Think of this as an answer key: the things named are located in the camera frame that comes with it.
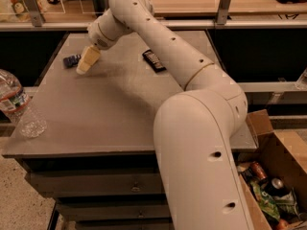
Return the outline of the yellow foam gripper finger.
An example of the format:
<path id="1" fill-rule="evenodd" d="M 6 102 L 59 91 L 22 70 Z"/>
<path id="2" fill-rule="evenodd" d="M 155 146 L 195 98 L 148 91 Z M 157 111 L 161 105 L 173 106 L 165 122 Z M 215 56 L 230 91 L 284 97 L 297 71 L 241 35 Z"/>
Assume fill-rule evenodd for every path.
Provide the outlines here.
<path id="1" fill-rule="evenodd" d="M 100 50 L 94 46 L 86 46 L 81 54 L 76 72 L 79 75 L 85 74 L 99 59 Z"/>

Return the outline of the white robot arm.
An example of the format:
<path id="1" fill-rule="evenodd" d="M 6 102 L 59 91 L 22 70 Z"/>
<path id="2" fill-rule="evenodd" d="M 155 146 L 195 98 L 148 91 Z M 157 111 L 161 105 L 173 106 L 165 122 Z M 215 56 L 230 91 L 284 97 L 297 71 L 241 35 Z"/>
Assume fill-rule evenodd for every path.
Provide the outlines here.
<path id="1" fill-rule="evenodd" d="M 88 28 L 77 71 L 137 33 L 181 87 L 156 112 L 153 143 L 175 230 L 254 230 L 231 153 L 245 122 L 246 94 L 221 67 L 154 18 L 149 0 L 108 0 Z"/>

